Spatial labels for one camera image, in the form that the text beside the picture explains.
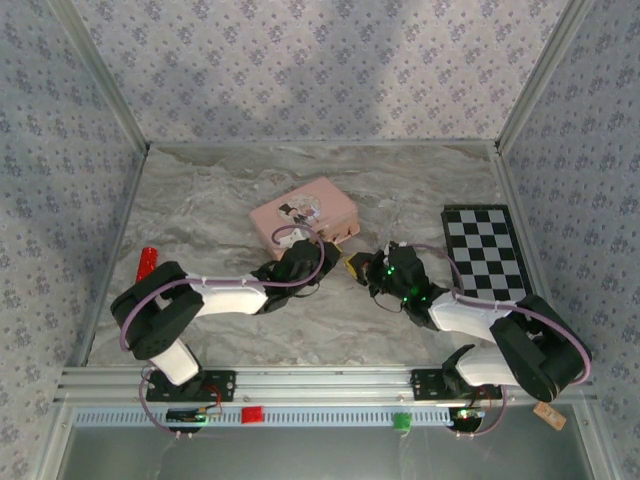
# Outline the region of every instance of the circuit board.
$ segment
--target circuit board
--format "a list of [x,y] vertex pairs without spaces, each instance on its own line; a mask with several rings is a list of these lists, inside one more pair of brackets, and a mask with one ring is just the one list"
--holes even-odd
[[462,277],[462,286],[455,283],[465,295],[518,301],[532,293],[506,205],[448,205],[442,223],[449,256]]

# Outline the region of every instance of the purple floral pattern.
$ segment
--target purple floral pattern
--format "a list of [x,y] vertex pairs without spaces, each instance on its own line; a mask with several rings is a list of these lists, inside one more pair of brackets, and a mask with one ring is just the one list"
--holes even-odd
[[47,3],[5,1],[0,18],[0,478],[22,479],[137,155]]
[[151,141],[495,138],[566,0],[77,0]]
[[508,160],[558,310],[594,351],[622,467],[640,478],[640,5],[596,0]]

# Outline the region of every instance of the yellow object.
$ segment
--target yellow object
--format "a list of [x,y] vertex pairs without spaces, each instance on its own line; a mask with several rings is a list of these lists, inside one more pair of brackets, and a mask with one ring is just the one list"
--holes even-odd
[[345,259],[344,259],[344,264],[345,264],[345,266],[347,267],[347,270],[349,271],[349,273],[351,274],[351,276],[357,280],[357,279],[358,279],[358,274],[357,274],[357,272],[356,272],[356,269],[355,269],[355,268],[353,268],[353,265],[351,265],[351,264],[349,263],[349,260],[351,260],[353,257],[354,257],[354,255],[350,255],[350,256],[348,256],[347,258],[345,258]]

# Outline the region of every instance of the wire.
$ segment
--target wire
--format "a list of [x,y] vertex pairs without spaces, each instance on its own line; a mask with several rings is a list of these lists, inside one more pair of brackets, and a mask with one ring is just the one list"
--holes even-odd
[[498,428],[498,425],[500,425],[500,422],[502,422],[502,419],[504,418],[505,413],[507,413],[507,389],[504,385],[501,386],[500,388],[502,390],[502,406],[500,407],[498,416],[493,421],[493,423],[489,425],[487,428],[485,428],[484,430],[480,430],[479,432],[469,433],[469,432],[461,432],[459,430],[455,430],[454,433],[456,435],[473,438],[473,437],[479,437],[480,435],[486,435],[487,433],[491,433],[496,428]]
[[294,295],[294,297],[295,298],[307,298],[307,297],[310,297],[311,295],[313,295],[314,293],[316,293],[318,290],[320,290],[320,283],[316,283],[316,289],[313,292],[305,293],[303,295]]
[[217,280],[217,279],[202,279],[202,278],[183,278],[180,280],[174,280],[173,282],[165,283],[161,287],[157,288],[146,297],[144,297],[133,309],[129,312],[129,315],[124,320],[122,327],[120,327],[120,349],[124,352],[131,351],[131,348],[127,345],[127,332],[129,331],[129,327],[133,320],[136,318],[138,313],[144,308],[144,306],[155,299],[161,293],[166,292],[174,287],[180,285],[189,285],[189,284],[204,284],[210,287],[244,287],[247,286],[260,286],[260,287],[280,287],[280,288],[291,288],[291,287],[299,287],[300,285],[306,285],[311,280],[313,280],[318,273],[322,270],[325,259],[325,251],[324,251],[324,243],[320,235],[314,232],[311,228],[305,227],[304,225],[284,225],[280,228],[277,228],[273,234],[271,235],[271,241],[278,245],[280,242],[275,238],[277,233],[280,233],[283,230],[288,230],[291,228],[299,228],[301,230],[305,230],[311,234],[311,236],[317,240],[318,246],[320,247],[320,261],[318,262],[318,266],[316,269],[309,275],[307,278],[302,280],[297,280],[295,282],[263,282],[260,280]]
[[205,410],[209,410],[210,408],[214,407],[220,407],[220,416],[222,416],[222,394],[220,393],[218,387],[216,387],[215,385],[205,385],[202,388],[207,390],[208,392],[215,393],[216,395],[215,405],[209,405],[208,407],[205,407]]
[[387,312],[391,312],[391,313],[400,313],[402,312],[402,305],[400,306],[400,310],[391,310],[390,308],[385,307],[384,305],[380,305],[378,303],[378,298],[377,295],[375,297],[373,297],[373,301],[375,302],[376,305],[378,305],[381,309],[386,310]]
[[484,385],[480,385],[480,390],[482,390],[484,392],[485,397],[487,397],[487,400],[489,400],[489,406],[487,407],[487,409],[485,410],[485,413],[487,413],[489,410],[491,410],[491,394],[489,393],[489,389],[487,387],[485,387]]
[[144,413],[147,415],[147,418],[149,419],[149,421],[151,421],[151,423],[153,423],[156,427],[158,427],[163,432],[168,433],[169,435],[172,435],[172,436],[176,436],[176,432],[171,431],[170,429],[162,425],[158,420],[156,420],[156,417],[153,416],[153,413],[151,413],[151,410],[149,409],[149,405],[147,405],[147,400],[144,398],[144,385],[145,383],[149,383],[151,374],[156,370],[155,368],[151,368],[147,373],[143,374],[142,372],[144,372],[144,369],[147,368],[148,366],[149,365],[145,365],[144,367],[142,367],[142,370],[140,371],[140,374],[142,376],[142,381],[138,386],[138,398],[140,399],[140,405],[142,406]]
[[479,391],[480,391],[480,387],[476,388],[475,395],[473,396],[473,400],[471,400],[471,403],[467,405],[467,408],[472,408],[475,405],[476,401],[478,400]]
[[[452,270],[454,272],[454,275],[458,279],[458,285],[460,285],[460,289],[462,290],[462,292],[464,292],[463,285],[462,285],[462,276],[460,275],[460,270],[458,270],[458,267],[456,266],[456,264],[453,261],[453,259],[451,257],[449,257],[449,255],[447,255],[444,250],[442,250],[440,248],[432,247],[431,245],[425,245],[425,244],[415,244],[415,245],[410,245],[410,246],[413,247],[413,248],[424,248],[426,250],[429,250],[430,252],[435,253],[436,255],[438,255],[440,257],[443,257],[443,258],[446,258],[447,260],[449,260],[449,263],[451,264],[451,268],[452,268]],[[498,302],[498,301],[496,301],[496,302],[487,302],[487,301],[478,300],[478,299],[475,299],[475,298],[472,298],[472,297],[465,297],[464,293],[459,292],[455,288],[451,289],[451,294],[453,295],[454,300],[460,302],[463,305],[467,305],[468,307],[483,308],[485,310],[494,310],[495,309],[495,310],[515,312],[515,313],[520,313],[522,315],[526,315],[526,316],[529,316],[531,318],[534,318],[534,319],[538,320],[539,322],[543,323],[544,325],[546,325],[547,327],[551,328],[552,330],[555,330],[557,333],[559,333],[564,338],[566,338],[567,341],[569,343],[571,343],[571,345],[580,354],[580,357],[582,358],[582,363],[584,365],[584,368],[583,368],[583,371],[582,371],[582,375],[580,377],[578,377],[577,379],[575,379],[572,382],[572,385],[578,385],[580,383],[584,383],[585,381],[587,381],[587,379],[591,375],[591,359],[589,358],[589,354],[587,353],[587,350],[582,346],[582,344],[575,337],[575,335],[573,335],[571,332],[569,332],[566,328],[562,327],[561,325],[558,325],[556,322],[554,322],[550,318],[545,317],[544,315],[542,315],[540,313],[534,312],[533,310],[529,310],[528,308],[522,308],[522,307],[519,307],[517,305],[510,305],[508,303],[503,303],[503,302]]]
[[575,379],[571,384],[579,385],[581,383],[584,383],[589,378],[589,375],[591,375],[591,359],[589,358],[589,354],[587,353],[587,350],[582,346],[580,341],[574,335],[572,335],[571,332],[569,332],[566,328],[562,327],[561,325],[558,325],[556,322],[554,322],[550,318],[547,318],[544,315],[534,312],[533,310],[529,310],[528,308],[522,308],[522,307],[518,307],[517,305],[509,305],[501,302],[484,303],[484,302],[475,301],[477,299],[470,299],[470,298],[471,297],[465,297],[463,295],[454,295],[454,299],[456,301],[460,302],[463,305],[467,305],[468,307],[478,307],[486,310],[496,309],[496,310],[502,310],[502,311],[521,313],[522,315],[527,315],[531,318],[534,318],[538,320],[540,323],[543,323],[547,327],[551,328],[552,330],[555,330],[564,338],[566,338],[567,341],[571,343],[571,345],[578,351],[578,353],[580,354],[580,357],[582,357],[582,362],[584,364],[582,375],[577,379]]
[[[143,373],[145,368],[149,368],[149,370],[146,373]],[[151,423],[153,423],[153,425],[158,427],[163,432],[174,436],[176,439],[179,439],[181,432],[179,432],[179,431],[175,431],[174,432],[173,430],[169,429],[168,427],[166,427],[162,423],[160,423],[156,419],[156,417],[153,415],[153,413],[151,412],[151,409],[149,408],[149,404],[147,403],[147,400],[146,400],[146,398],[144,396],[144,385],[147,384],[147,383],[150,383],[151,374],[153,372],[155,372],[156,370],[158,370],[158,368],[156,368],[153,365],[145,365],[144,367],[142,367],[142,370],[140,371],[140,375],[142,376],[142,381],[140,382],[140,385],[138,386],[138,399],[140,400],[140,406],[142,406],[142,410],[144,410],[145,415],[147,416],[149,421]],[[215,385],[208,385],[208,387],[212,388],[209,391],[211,391],[212,393],[216,394],[216,403],[214,405],[209,405],[208,407],[205,407],[204,409],[206,411],[209,408],[213,408],[213,407],[217,406],[217,407],[220,407],[220,415],[222,415],[222,395],[220,395],[220,390],[218,390],[218,387],[216,387]],[[188,433],[186,436],[188,438],[192,438],[193,433]],[[225,435],[215,435],[215,434],[207,434],[207,433],[198,432],[196,437],[198,437],[198,438],[224,438]]]

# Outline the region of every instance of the pink lunch box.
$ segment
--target pink lunch box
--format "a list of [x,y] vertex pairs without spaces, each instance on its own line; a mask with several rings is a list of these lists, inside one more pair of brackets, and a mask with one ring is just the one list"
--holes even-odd
[[[318,178],[307,185],[283,195],[249,215],[263,241],[279,260],[287,247],[281,248],[271,241],[271,235],[283,225],[305,225],[317,232],[325,241],[340,243],[360,232],[358,207],[329,179]],[[287,245],[297,236],[285,230],[276,235]]]

